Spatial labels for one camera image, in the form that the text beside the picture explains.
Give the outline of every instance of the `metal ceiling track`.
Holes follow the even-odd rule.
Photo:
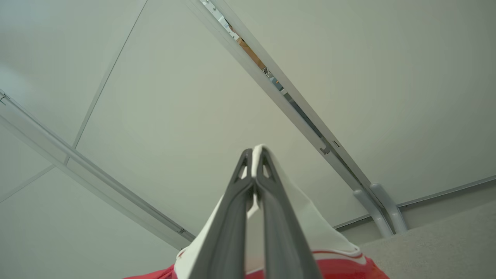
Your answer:
[[[186,4],[354,191],[354,196],[369,211],[382,235],[390,236],[392,231],[381,208],[394,220],[396,232],[405,231],[401,213],[390,196],[380,184],[374,188],[376,191],[371,188],[370,180],[236,13],[224,0],[210,1],[281,83],[282,91],[276,89],[199,0],[188,0]]]
[[[138,195],[129,190],[126,186],[121,184],[119,181],[114,179],[112,176],[107,174],[101,168],[96,166],[93,162],[91,162],[88,158],[81,155],[77,150],[72,148],[68,143],[60,139],[53,132],[46,129],[41,123],[32,117],[28,112],[25,111],[17,102],[12,100],[8,95],[6,95],[0,89],[0,100],[1,105],[7,106],[11,111],[13,111],[17,116],[19,116],[22,120],[26,121],[30,127],[34,128],[37,132],[39,132],[42,136],[44,136],[51,144],[56,146],[59,150],[63,151],[66,155],[68,155],[71,159],[73,159],[76,163],[90,172],[92,175],[97,177],[99,180],[104,182],[106,185],[110,186],[117,193],[122,195],[127,200],[131,201],[134,205],[138,206],[140,209],[145,211],[147,214],[182,236],[188,242],[191,242],[195,236],[188,232],[186,229],[181,227],[179,224],[175,223],[169,217],[158,211],[151,204],[147,203],[145,200],[140,198]]]

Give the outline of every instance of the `drop ceiling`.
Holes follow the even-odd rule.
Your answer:
[[[397,204],[496,174],[494,1],[216,2]]]
[[[227,3],[396,203],[496,174],[492,2]],[[76,150],[188,231],[259,143],[331,225],[367,215],[187,1],[30,4],[1,4],[0,88],[69,145],[85,127]]]

